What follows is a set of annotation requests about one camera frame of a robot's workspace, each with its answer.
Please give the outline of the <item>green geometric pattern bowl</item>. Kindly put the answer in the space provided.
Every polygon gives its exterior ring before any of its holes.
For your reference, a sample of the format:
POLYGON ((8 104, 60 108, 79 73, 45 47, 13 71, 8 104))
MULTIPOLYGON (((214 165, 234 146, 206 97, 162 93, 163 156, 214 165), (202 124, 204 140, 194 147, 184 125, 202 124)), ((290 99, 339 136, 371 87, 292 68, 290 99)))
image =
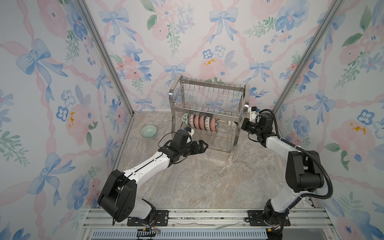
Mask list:
POLYGON ((206 131, 211 131, 211 124, 210 124, 211 118, 205 117, 204 119, 204 127, 206 131))

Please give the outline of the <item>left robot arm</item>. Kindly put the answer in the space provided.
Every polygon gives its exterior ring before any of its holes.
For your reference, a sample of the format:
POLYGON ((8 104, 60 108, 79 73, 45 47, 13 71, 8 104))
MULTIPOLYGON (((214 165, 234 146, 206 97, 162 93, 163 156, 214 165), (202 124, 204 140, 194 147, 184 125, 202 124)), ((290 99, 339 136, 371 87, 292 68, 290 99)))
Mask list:
POLYGON ((113 219, 113 224, 135 218, 151 225, 156 207, 137 198, 138 189, 157 173, 176 165, 188 156, 203 154, 209 145, 192 139, 193 130, 186 128, 172 132, 173 139, 159 146, 158 151, 143 163, 125 171, 110 173, 98 198, 98 205, 113 219))

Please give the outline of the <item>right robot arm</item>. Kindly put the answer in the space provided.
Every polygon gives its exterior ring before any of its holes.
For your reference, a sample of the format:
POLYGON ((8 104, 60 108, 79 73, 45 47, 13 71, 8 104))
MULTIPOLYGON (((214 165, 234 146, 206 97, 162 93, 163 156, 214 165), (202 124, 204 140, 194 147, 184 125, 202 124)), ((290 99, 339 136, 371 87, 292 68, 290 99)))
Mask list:
POLYGON ((249 109, 250 116, 242 124, 242 130, 257 136, 256 142, 287 159, 282 190, 268 200, 262 213, 245 218, 247 223, 269 226, 270 233, 280 234, 288 220, 290 210, 303 198, 327 200, 333 196, 331 178, 316 151, 306 151, 281 137, 277 118, 272 110, 249 109))

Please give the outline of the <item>maroon patterned white bowl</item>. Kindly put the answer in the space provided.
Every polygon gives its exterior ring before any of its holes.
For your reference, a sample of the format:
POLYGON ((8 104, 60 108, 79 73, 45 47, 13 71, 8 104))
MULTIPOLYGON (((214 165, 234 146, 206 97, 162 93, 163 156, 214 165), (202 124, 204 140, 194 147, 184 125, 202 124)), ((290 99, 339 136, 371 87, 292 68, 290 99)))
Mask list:
POLYGON ((219 120, 218 119, 215 120, 215 131, 216 131, 216 133, 219 132, 219 120))

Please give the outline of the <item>green leaf pattern bowl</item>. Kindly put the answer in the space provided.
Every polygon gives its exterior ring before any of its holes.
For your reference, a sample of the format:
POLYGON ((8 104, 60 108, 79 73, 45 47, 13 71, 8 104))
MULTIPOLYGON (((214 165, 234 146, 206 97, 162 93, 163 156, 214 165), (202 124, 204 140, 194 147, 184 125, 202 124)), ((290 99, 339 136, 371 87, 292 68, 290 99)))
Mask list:
POLYGON ((189 124, 189 114, 184 114, 182 120, 183 120, 183 123, 184 123, 185 126, 187 126, 187 127, 190 126, 190 124, 189 124))

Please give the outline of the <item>steel two-tier dish rack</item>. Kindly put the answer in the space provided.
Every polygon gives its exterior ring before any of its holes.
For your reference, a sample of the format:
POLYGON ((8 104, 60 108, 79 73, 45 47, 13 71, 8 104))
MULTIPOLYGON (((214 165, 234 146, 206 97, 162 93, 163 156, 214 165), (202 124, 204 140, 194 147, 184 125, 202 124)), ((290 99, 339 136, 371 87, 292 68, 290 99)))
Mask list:
POLYGON ((195 137, 203 139, 209 148, 229 154, 233 159, 240 137, 241 126, 250 107, 250 86, 228 85, 178 75, 171 83, 169 102, 172 131, 186 127, 183 115, 199 115, 219 120, 219 132, 195 128, 195 137))

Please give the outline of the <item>blue triangle pattern bowl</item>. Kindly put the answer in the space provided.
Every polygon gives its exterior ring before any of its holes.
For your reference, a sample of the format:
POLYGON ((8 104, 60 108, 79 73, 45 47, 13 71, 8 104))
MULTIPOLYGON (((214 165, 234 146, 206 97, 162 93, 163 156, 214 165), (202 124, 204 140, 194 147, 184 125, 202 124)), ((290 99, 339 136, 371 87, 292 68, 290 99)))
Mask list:
POLYGON ((189 118, 188 118, 189 126, 191 128, 193 128, 193 129, 195 128, 194 120, 195 120, 195 116, 194 115, 189 115, 189 118))

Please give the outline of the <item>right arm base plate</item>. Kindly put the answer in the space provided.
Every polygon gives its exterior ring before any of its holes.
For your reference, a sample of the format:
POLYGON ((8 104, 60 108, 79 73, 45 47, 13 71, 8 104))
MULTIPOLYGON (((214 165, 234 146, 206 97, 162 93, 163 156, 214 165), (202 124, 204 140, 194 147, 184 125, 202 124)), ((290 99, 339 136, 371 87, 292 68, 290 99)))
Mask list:
POLYGON ((265 213, 264 210, 248 210, 248 216, 245 218, 245 222, 249 223, 252 227, 278 227, 281 223, 284 223, 285 227, 291 225, 288 216, 284 213, 265 213))

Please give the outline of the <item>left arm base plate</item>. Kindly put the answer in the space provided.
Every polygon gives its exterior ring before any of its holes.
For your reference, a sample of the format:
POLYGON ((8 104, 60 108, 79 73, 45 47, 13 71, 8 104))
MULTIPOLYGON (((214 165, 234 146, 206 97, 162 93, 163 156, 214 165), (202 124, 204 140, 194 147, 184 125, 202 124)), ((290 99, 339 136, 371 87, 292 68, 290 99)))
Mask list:
POLYGON ((127 226, 129 227, 166 227, 169 221, 168 210, 155 210, 145 219, 128 217, 127 226))

